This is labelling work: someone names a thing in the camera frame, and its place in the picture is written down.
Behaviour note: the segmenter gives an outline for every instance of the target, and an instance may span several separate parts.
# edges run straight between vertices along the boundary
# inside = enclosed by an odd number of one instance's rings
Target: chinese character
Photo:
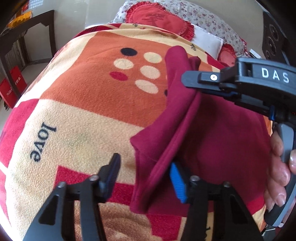
[[[12,89],[10,88],[10,90],[8,91],[8,93],[6,95],[9,96],[11,92],[12,92]]]
[[[143,20],[147,20],[148,22],[151,22],[153,26],[157,27],[156,21],[157,20],[163,20],[164,18],[164,14],[160,14],[160,13],[149,13],[146,15],[146,17],[148,18],[143,18]]]

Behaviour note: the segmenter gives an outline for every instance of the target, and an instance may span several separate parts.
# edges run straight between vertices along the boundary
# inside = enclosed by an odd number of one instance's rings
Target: floral fabric
[[[112,23],[125,23],[126,12],[137,2],[140,1],[126,0],[124,5],[117,12]],[[158,2],[165,7],[167,11],[222,38],[224,43],[230,44],[234,48],[237,57],[245,56],[244,45],[240,37],[227,23],[212,12],[194,3],[183,0],[151,0],[151,2]]]

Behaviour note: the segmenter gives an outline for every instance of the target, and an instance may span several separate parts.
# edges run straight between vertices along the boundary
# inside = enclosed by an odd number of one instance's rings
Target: blue gripper pad
[[[174,186],[177,198],[181,201],[181,203],[186,203],[188,199],[186,195],[186,183],[184,182],[182,175],[174,162],[170,166],[170,179]]]

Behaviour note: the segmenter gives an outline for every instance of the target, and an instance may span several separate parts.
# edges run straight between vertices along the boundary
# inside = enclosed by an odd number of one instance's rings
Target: black speaker
[[[262,50],[268,60],[296,67],[294,46],[291,46],[281,27],[269,12],[263,12]]]

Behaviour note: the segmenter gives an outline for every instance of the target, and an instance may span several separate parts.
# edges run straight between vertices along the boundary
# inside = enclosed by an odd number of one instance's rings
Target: red pillow
[[[159,3],[139,2],[126,15],[126,23],[137,23],[163,28],[189,41],[194,37],[194,27],[190,22],[172,14]]]
[[[232,67],[234,66],[236,58],[233,47],[230,44],[223,44],[218,56],[218,61],[226,63],[229,67]]]

